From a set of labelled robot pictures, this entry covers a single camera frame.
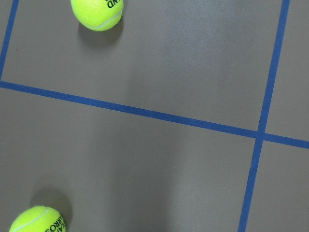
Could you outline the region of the yellow tennis ball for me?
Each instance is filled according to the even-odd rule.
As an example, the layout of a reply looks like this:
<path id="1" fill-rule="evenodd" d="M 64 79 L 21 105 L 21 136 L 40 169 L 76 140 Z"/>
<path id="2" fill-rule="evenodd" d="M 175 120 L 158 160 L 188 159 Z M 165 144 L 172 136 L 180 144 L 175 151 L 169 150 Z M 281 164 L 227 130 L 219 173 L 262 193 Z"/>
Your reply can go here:
<path id="1" fill-rule="evenodd" d="M 9 232 L 66 232 L 62 215 L 47 206 L 35 206 L 21 213 L 11 224 Z"/>
<path id="2" fill-rule="evenodd" d="M 122 0 L 72 0 L 72 11 L 77 20 L 93 31 L 106 31 L 120 21 L 124 2 Z"/>

